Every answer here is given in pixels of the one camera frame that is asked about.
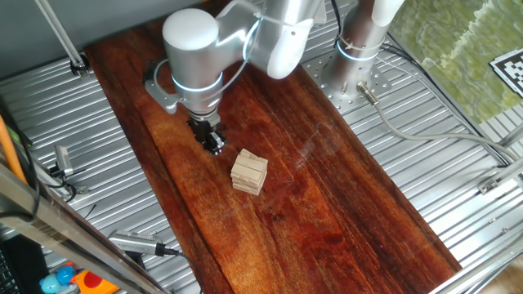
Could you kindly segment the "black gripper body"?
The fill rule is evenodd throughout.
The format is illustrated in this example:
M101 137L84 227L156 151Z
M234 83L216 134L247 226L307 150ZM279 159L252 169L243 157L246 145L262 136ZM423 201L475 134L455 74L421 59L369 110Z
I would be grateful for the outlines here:
M194 133L194 138L201 144L206 139L212 139L213 131L221 133L221 118L218 114L209 114L207 116L191 115L187 124Z

